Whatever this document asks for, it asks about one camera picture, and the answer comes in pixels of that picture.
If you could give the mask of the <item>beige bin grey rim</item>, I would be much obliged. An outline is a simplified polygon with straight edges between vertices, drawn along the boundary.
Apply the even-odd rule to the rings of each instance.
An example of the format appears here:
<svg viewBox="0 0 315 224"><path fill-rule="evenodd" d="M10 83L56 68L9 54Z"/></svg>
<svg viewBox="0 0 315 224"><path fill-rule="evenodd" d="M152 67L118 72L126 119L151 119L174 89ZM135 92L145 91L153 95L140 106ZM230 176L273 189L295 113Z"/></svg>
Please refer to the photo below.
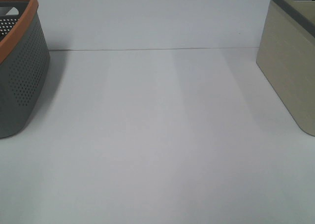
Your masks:
<svg viewBox="0 0 315 224"><path fill-rule="evenodd" d="M298 125L315 134L315 0L270 0L256 63Z"/></svg>

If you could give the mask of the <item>grey perforated basket orange rim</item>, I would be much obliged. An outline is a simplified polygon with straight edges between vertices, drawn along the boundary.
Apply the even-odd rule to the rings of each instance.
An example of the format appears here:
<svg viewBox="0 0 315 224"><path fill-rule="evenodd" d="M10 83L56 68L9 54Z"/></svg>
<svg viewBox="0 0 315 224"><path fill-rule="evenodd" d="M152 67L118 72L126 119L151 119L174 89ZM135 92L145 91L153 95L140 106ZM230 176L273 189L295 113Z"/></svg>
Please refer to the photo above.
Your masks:
<svg viewBox="0 0 315 224"><path fill-rule="evenodd" d="M17 15L0 17L0 136L21 131L40 96L50 54L37 13L38 0L0 0Z"/></svg>

